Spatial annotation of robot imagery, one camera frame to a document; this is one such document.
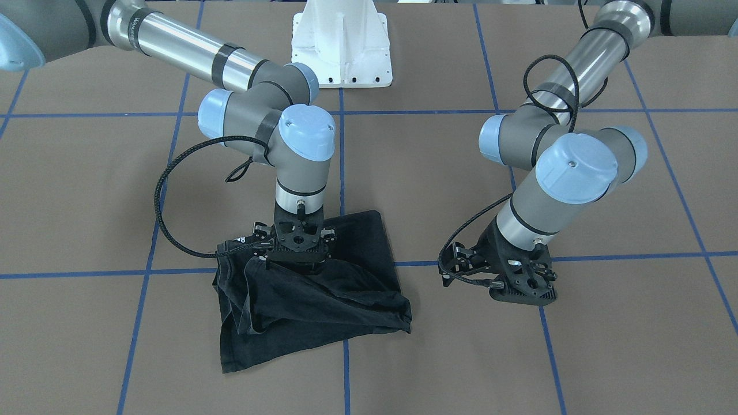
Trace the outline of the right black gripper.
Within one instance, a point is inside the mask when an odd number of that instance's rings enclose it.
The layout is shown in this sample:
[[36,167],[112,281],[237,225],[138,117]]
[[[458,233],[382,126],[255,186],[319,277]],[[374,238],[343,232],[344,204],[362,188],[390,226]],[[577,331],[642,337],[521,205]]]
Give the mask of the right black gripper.
[[291,213],[275,205],[274,224],[256,222],[251,235],[251,247],[268,248],[272,262],[321,263],[332,256],[336,241],[334,227],[324,228],[323,207],[307,214],[303,207]]

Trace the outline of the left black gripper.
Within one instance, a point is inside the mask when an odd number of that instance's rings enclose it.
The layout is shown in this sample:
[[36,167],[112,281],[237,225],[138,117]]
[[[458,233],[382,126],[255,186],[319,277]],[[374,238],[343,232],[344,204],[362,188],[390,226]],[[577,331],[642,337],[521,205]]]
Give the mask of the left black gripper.
[[498,301],[548,305],[557,299],[553,286],[557,275],[551,268],[548,248],[538,244],[532,251],[522,250],[508,242],[493,220],[477,241],[476,252],[459,242],[451,242],[441,250],[441,281],[449,287],[453,281],[480,286],[478,280],[468,278],[476,273],[471,258],[476,255],[476,266],[482,271],[498,275],[495,281],[503,288],[490,287],[490,296]]

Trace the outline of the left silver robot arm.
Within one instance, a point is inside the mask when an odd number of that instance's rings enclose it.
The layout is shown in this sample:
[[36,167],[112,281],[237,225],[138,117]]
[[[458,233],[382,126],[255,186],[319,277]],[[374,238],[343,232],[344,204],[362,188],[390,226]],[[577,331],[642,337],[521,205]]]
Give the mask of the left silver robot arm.
[[576,131],[579,111],[609,74],[656,36],[736,36],[735,1],[606,1],[557,69],[511,115],[495,115],[478,137],[481,154],[528,172],[478,239],[464,271],[490,271],[495,300],[547,305],[556,300],[548,243],[575,216],[629,182],[648,149],[631,128]]

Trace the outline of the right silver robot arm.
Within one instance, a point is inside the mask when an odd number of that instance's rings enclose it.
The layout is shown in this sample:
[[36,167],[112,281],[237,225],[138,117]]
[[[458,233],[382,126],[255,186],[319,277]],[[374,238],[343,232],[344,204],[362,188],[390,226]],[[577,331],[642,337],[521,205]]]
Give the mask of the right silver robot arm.
[[285,88],[288,103],[317,97],[312,71],[282,67],[148,10],[142,1],[2,2],[2,70],[27,73],[47,61],[102,45],[150,54],[219,92],[262,84]]

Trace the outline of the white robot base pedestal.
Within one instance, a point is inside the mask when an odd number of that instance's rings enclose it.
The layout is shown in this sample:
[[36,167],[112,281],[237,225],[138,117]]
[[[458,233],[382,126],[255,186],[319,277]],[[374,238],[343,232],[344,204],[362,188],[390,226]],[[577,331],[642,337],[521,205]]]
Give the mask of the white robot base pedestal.
[[322,88],[384,88],[393,82],[387,18],[373,1],[308,1],[293,16],[292,63]]

